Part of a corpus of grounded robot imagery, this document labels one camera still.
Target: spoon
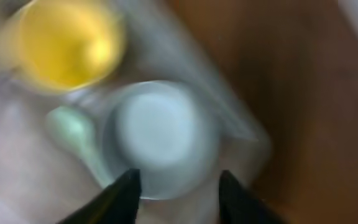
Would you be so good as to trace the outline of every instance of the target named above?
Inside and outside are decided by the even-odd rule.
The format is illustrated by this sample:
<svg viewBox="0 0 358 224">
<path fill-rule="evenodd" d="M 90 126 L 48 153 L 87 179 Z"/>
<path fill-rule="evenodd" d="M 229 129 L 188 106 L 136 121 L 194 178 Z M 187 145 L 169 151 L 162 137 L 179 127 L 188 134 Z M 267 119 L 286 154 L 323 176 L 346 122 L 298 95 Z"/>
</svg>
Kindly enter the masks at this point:
<svg viewBox="0 0 358 224">
<path fill-rule="evenodd" d="M 102 188 L 113 183 L 96 147 L 96 131 L 92 120 L 76 109 L 61 106 L 49 112 L 46 127 L 59 145 L 85 163 Z"/>
</svg>

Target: spoon handle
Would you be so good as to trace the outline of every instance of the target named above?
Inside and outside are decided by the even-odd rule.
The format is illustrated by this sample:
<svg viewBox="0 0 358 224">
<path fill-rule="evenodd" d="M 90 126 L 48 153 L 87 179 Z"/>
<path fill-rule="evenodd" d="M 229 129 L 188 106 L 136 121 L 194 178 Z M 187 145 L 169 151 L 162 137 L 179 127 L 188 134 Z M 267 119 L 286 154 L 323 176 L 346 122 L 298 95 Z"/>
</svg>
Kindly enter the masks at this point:
<svg viewBox="0 0 358 224">
<path fill-rule="evenodd" d="M 107 166 L 97 149 L 87 149 L 86 151 L 87 153 L 83 154 L 82 160 L 85 162 L 85 165 L 88 167 L 98 184 L 105 189 L 114 182 L 114 179 L 107 170 Z"/>
</svg>

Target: dark object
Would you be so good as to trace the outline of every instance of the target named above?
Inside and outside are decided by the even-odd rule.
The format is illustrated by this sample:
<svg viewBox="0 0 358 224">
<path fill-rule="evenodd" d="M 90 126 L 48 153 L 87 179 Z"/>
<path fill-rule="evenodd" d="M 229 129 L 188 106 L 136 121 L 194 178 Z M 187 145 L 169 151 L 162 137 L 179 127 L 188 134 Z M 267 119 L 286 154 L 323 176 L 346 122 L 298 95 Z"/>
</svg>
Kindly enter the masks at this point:
<svg viewBox="0 0 358 224">
<path fill-rule="evenodd" d="M 58 224 L 134 224 L 140 195 L 140 172 L 128 170 L 92 202 Z M 226 170 L 219 180 L 219 211 L 221 224 L 283 223 Z"/>
<path fill-rule="evenodd" d="M 284 223 L 227 170 L 219 180 L 219 216 L 221 224 Z"/>
<path fill-rule="evenodd" d="M 140 172 L 130 169 L 89 204 L 58 224 L 134 224 L 141 192 Z"/>
</svg>

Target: brown surface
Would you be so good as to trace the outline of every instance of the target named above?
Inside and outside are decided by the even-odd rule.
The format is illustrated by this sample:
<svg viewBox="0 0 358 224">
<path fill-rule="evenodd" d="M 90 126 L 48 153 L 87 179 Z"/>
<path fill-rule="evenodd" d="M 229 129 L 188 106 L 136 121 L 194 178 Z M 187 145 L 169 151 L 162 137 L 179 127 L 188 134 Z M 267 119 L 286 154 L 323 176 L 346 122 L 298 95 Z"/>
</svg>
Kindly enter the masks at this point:
<svg viewBox="0 0 358 224">
<path fill-rule="evenodd" d="M 272 137 L 290 223 L 358 223 L 358 40 L 336 1 L 167 0 Z"/>
</svg>

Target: yellow mug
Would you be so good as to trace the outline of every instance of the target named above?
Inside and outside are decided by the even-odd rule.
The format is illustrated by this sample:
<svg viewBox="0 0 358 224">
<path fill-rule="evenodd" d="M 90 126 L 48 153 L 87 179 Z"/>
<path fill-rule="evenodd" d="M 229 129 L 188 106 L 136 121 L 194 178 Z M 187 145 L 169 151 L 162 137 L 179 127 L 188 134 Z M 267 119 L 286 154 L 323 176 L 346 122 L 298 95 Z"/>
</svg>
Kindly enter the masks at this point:
<svg viewBox="0 0 358 224">
<path fill-rule="evenodd" d="M 12 19 L 11 55 L 24 80 L 44 90 L 94 84 L 124 55 L 122 16 L 99 1 L 35 0 Z"/>
</svg>

